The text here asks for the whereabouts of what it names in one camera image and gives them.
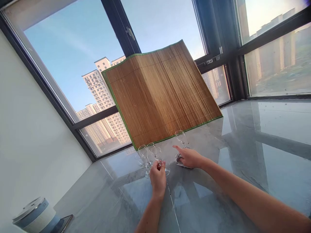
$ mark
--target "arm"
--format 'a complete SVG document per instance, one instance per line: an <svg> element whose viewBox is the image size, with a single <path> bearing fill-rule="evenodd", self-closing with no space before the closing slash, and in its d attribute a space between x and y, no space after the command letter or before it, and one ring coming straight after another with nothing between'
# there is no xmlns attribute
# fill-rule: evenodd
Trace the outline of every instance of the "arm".
<svg viewBox="0 0 311 233"><path fill-rule="evenodd" d="M245 180L228 172L212 160L191 149L173 146L181 162L206 171L223 191L264 232L311 232L311 220Z"/></svg>
<svg viewBox="0 0 311 233"><path fill-rule="evenodd" d="M136 233L158 232L160 210L166 189L165 161L161 166L158 166L158 162L155 161L149 175L152 184L152 197L139 221Z"/></svg>

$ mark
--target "glass pane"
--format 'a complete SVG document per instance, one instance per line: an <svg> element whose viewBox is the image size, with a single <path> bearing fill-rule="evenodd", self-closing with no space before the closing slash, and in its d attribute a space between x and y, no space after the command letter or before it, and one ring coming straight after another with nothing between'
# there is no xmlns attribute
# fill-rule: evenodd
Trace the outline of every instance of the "glass pane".
<svg viewBox="0 0 311 233"><path fill-rule="evenodd" d="M242 44L307 7L306 0L236 0Z"/></svg>
<svg viewBox="0 0 311 233"><path fill-rule="evenodd" d="M4 13L75 122L89 103L115 105L101 71L125 57L100 0L19 0Z"/></svg>
<svg viewBox="0 0 311 233"><path fill-rule="evenodd" d="M96 105L89 104L79 115L92 113ZM120 113L115 113L81 129L97 157L131 143Z"/></svg>
<svg viewBox="0 0 311 233"><path fill-rule="evenodd" d="M251 95L311 92L311 23L245 55Z"/></svg>
<svg viewBox="0 0 311 233"><path fill-rule="evenodd" d="M224 66L208 71L202 77L218 105L230 100Z"/></svg>
<svg viewBox="0 0 311 233"><path fill-rule="evenodd" d="M121 2L143 53L183 39L194 60L205 55L192 0Z"/></svg>

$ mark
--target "cloud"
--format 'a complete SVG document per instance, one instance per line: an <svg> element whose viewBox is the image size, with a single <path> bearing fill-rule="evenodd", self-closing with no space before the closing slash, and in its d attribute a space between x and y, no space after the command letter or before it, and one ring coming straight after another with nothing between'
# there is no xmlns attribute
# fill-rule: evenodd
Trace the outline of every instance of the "cloud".
<svg viewBox="0 0 311 233"><path fill-rule="evenodd" d="M85 42L78 34L74 33L70 28L62 25L62 22L58 22L57 20L48 17L40 22L38 26L40 26L43 30L48 31L72 48L81 51L90 59L96 60L96 55L88 46L87 42Z"/></svg>

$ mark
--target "white wall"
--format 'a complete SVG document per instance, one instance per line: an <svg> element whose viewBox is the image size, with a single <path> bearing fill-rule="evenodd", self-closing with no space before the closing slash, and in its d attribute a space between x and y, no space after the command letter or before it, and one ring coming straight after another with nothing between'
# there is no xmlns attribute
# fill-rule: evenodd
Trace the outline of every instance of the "white wall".
<svg viewBox="0 0 311 233"><path fill-rule="evenodd" d="M0 31L0 232L33 199L55 205L90 159Z"/></svg>

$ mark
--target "green mat edging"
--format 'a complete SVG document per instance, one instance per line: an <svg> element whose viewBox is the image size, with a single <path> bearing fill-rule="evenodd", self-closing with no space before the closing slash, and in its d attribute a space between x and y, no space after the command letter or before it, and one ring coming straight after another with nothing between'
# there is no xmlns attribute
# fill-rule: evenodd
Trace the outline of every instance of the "green mat edging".
<svg viewBox="0 0 311 233"><path fill-rule="evenodd" d="M181 42L181 41L182 41L182 40L178 41L177 43L171 44L171 45L169 45L169 46L167 46L167 47L164 47L164 48L162 48L162 49L158 49L158 50L155 50L155 51L152 51L152 52L148 52L148 53L135 53L135 54L133 54L133 55L127 57L127 58L126 58L125 60L123 60L121 63L119 63L119 64L117 64L117 65L115 65L115 66L112 66L112 67L110 67L110 68L108 68L108 69L106 69L106 70L104 70L104 71L101 72L101 74L102 74L102 76L103 76L103 78L104 78L104 81L105 81L105 83L106 83L106 85L107 85L107 87L108 87L108 89L109 89L109 91L110 91L110 94L111 94L111 96L112 96L112 98L113 98L113 100L114 100L114 103L116 104L116 107L117 107L117 109L118 109L118 111L119 111L119 113L120 113L120 116L121 116L121 118L122 118L122 121L123 121L123 123L124 123L124 125L125 125L125 128L126 128L126 130L127 130L128 135L130 136L130 139L131 139L131 141L132 141L132 144L133 144L135 150L138 150L138 148L136 148L135 143L133 143L133 138L132 138L132 136L131 136L131 134L130 134L130 131L129 131L128 127L127 127L127 124L126 124L126 122L125 122L125 120L124 120L123 114L122 114L122 112L121 112L121 110L120 110L120 107L119 107L119 105L118 105L118 103L117 103L117 100L116 100L116 97L115 97L115 95L114 95L114 92L113 92L113 90L112 90L112 88L111 88L110 82L108 81L108 78L107 78L107 76L106 76L106 72L108 72L109 70L111 70L111 69L113 69L113 68L119 66L120 64L122 64L123 62L127 61L127 60L128 60L129 58L131 58L131 57L134 57L134 56L141 56L141 55L145 55L145 54L154 53L154 52L157 52L157 51L166 49L166 48L168 48L168 47L170 47L170 46L173 46L173 45L175 45L175 44L178 44L178 43ZM199 125L197 125L197 126L194 126L194 127L189 128L189 129L186 129L186 130L184 130L184 132L187 132L187 131L189 131L189 130L191 130L191 129L194 129L194 128L196 128L196 127L202 126L202 125L204 125L204 124L207 124L207 123L209 123L209 122L211 122L211 121L213 121L213 120L216 120L216 119L222 118L222 117L223 117L222 115L221 115L221 116L218 116L218 117L215 117L215 118L213 118L213 119L211 119L211 120L208 120L208 121L206 121L206 122L203 122L203 123L201 123L201 124L199 124ZM158 143L158 142L165 141L165 140L170 139L170 138L172 138L172 137L174 137L174 136L175 136L175 135L169 136L169 137L164 138L164 139L161 139L161 140L159 140L159 141L155 141L154 143Z"/></svg>

